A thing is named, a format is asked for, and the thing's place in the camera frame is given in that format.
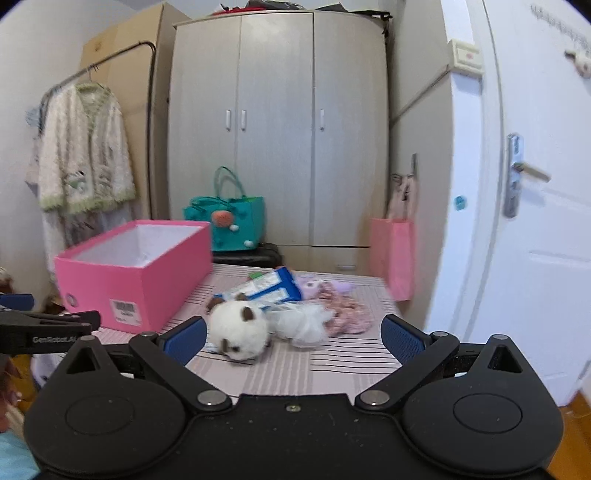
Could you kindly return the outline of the black clothes rack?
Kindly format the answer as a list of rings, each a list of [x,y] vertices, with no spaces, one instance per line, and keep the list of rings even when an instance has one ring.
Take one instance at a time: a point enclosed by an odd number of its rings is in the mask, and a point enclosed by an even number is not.
[[[81,70],[77,71],[76,73],[70,75],[69,77],[63,79],[61,82],[54,84],[50,89],[48,89],[42,96],[41,102],[39,104],[39,130],[42,130],[45,122],[46,111],[51,101],[52,97],[62,88],[69,85],[70,83],[74,82],[78,78],[90,74],[92,71],[97,71],[100,66],[103,64],[112,61],[113,59],[126,55],[127,53],[146,46],[150,49],[150,63],[149,63],[149,70],[148,70],[148,87],[147,87],[147,97],[146,97],[146,104],[145,104],[145,159],[146,159],[146,173],[145,173],[145,180],[147,183],[147,192],[145,193],[144,197],[147,199],[147,206],[143,209],[143,212],[147,214],[147,218],[152,218],[152,194],[150,189],[150,160],[151,160],[151,127],[152,127],[152,103],[153,103],[153,85],[154,85],[154,73],[155,73],[155,64],[156,64],[156,54],[157,48],[156,45],[151,41],[138,41],[132,45],[129,45],[125,48],[119,49],[116,52],[101,58],[99,61],[89,64],[88,66],[82,68]]]

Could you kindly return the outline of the grey wardrobe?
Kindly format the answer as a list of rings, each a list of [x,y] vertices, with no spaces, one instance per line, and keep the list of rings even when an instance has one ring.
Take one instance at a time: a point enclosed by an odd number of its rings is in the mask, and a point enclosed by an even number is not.
[[[290,267],[365,275],[389,157],[386,25],[353,13],[264,11],[176,28],[168,123],[174,219],[226,166],[266,200]]]

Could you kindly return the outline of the pink paper gift bag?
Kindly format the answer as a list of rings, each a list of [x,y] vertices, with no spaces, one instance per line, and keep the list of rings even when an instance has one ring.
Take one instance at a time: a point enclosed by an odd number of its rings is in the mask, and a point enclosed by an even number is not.
[[[414,223],[405,219],[370,221],[370,275],[385,281],[397,302],[411,300],[415,279]]]

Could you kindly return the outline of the white door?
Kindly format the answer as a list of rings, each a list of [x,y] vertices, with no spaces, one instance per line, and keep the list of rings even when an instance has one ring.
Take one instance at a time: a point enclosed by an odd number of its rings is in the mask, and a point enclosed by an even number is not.
[[[590,25],[566,1],[460,1],[447,34],[474,44],[478,77],[452,77],[455,158],[440,271],[425,319],[465,341],[510,336],[557,404],[590,368]],[[507,136],[551,176],[522,177],[503,214]]]

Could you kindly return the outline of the blue wet wipes pack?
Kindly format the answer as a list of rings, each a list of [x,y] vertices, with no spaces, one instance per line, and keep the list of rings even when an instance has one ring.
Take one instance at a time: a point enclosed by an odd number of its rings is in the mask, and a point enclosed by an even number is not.
[[[294,275],[286,267],[263,273],[252,280],[215,294],[215,297],[236,300],[239,295],[245,296],[262,309],[281,303],[300,302],[304,299]]]

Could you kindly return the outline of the white fluffy cardigan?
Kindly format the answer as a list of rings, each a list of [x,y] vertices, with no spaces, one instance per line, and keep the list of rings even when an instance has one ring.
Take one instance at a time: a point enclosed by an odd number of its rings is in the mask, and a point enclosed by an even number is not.
[[[86,82],[53,96],[38,170],[39,205],[70,214],[110,211],[136,198],[120,104],[108,87]]]

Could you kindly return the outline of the purple plush toy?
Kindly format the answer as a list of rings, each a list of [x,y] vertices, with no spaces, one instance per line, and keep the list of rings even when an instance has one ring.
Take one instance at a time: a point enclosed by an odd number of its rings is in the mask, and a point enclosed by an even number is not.
[[[352,283],[320,277],[313,273],[300,273],[295,276],[295,282],[304,299],[311,299],[318,295],[324,287],[331,287],[341,295],[349,294],[355,288]]]

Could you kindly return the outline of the pink floral scrunchie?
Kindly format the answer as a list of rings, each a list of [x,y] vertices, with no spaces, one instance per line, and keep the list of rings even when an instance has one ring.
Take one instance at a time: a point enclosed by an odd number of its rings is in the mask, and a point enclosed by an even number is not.
[[[315,301],[332,313],[325,323],[329,337],[363,334],[373,326],[373,318],[366,307],[351,295],[339,292],[330,282],[322,281]]]

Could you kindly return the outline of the white brown plush cat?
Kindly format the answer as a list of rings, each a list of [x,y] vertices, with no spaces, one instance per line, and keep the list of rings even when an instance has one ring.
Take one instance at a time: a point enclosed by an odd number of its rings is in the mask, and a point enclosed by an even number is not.
[[[256,359],[270,344],[266,315],[243,293],[229,300],[212,297],[206,313],[209,343],[233,361]]]

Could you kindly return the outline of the black suitcase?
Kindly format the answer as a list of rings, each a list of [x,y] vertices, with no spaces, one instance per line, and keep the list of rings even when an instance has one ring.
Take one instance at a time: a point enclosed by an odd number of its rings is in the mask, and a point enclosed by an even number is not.
[[[212,261],[214,264],[271,269],[283,266],[284,263],[279,247],[273,243],[260,243],[249,250],[214,252]]]

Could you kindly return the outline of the pink storage box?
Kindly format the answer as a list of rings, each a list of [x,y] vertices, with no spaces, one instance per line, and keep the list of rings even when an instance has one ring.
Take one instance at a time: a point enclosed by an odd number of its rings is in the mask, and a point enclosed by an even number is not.
[[[212,271],[211,225],[137,220],[54,258],[70,312],[95,310],[103,328],[159,331]]]

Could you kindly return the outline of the teal felt tote bag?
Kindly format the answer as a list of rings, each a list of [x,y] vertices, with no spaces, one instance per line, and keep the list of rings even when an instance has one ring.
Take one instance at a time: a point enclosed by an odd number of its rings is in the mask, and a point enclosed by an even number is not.
[[[238,197],[224,198],[225,180],[238,188]],[[213,177],[213,196],[199,196],[183,209],[184,219],[211,223],[211,249],[232,252],[256,249],[266,233],[266,201],[247,196],[242,182],[231,169],[218,167]]]

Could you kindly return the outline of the large cardboard box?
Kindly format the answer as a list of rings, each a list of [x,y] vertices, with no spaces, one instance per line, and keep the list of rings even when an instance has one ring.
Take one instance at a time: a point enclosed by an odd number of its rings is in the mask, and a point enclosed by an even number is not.
[[[168,200],[168,105],[172,54],[176,24],[188,17],[168,3],[146,8],[126,21],[111,26],[90,39],[82,49],[80,66],[86,67],[138,41],[156,45],[153,85],[150,189],[152,218],[169,217]],[[145,104],[148,87],[150,49],[146,46],[119,56],[91,72],[94,81],[109,87],[120,103],[127,136],[129,158],[137,190],[133,205],[136,219],[148,219],[145,180]]]

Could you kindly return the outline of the plush door hanger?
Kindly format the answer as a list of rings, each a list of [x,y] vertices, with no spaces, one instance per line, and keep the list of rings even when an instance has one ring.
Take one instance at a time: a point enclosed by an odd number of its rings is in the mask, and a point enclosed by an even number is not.
[[[581,77],[585,79],[591,78],[591,55],[589,52],[566,50],[565,56],[573,62]]]

